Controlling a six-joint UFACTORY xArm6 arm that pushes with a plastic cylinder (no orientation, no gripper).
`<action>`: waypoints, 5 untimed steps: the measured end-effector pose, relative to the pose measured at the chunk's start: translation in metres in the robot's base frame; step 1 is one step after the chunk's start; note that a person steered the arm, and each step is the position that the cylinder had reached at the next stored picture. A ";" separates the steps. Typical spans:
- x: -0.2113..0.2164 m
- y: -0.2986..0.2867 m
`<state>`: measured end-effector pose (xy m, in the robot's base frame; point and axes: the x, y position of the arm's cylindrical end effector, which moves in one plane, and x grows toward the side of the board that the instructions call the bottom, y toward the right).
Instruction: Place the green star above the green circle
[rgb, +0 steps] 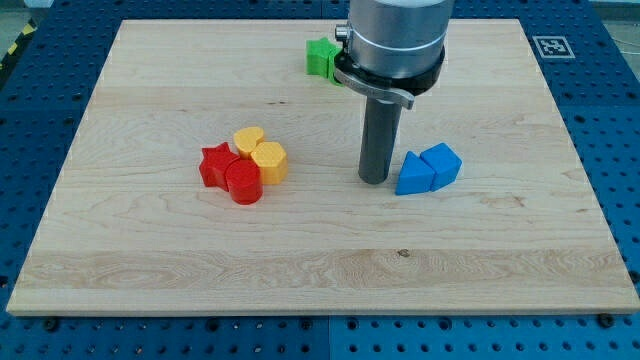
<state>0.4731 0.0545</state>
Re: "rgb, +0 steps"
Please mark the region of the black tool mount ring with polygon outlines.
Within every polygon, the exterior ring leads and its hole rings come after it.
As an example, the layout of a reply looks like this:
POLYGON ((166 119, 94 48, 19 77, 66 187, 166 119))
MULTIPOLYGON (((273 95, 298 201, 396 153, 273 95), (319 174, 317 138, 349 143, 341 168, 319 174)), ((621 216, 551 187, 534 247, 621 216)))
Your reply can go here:
POLYGON ((443 47, 435 64, 427 71, 409 78, 389 78, 364 70, 342 50, 335 58, 335 78, 356 93, 410 110, 415 97, 427 92, 437 82, 444 59, 443 47))

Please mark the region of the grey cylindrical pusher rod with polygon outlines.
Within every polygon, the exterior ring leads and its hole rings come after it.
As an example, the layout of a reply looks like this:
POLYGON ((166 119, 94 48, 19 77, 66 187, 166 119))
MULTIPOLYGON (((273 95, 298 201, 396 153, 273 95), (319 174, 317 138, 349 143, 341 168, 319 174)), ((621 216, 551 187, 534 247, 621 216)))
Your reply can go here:
POLYGON ((399 104, 366 99, 358 174, 368 184, 388 177, 401 112, 399 104))

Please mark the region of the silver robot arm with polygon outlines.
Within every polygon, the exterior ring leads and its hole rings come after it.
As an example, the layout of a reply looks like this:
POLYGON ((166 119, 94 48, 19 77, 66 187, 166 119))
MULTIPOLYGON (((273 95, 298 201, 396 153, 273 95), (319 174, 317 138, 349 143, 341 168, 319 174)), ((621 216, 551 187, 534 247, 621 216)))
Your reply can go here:
POLYGON ((359 177, 384 182, 401 113, 437 82, 453 0, 352 0, 334 79, 366 97, 359 177))

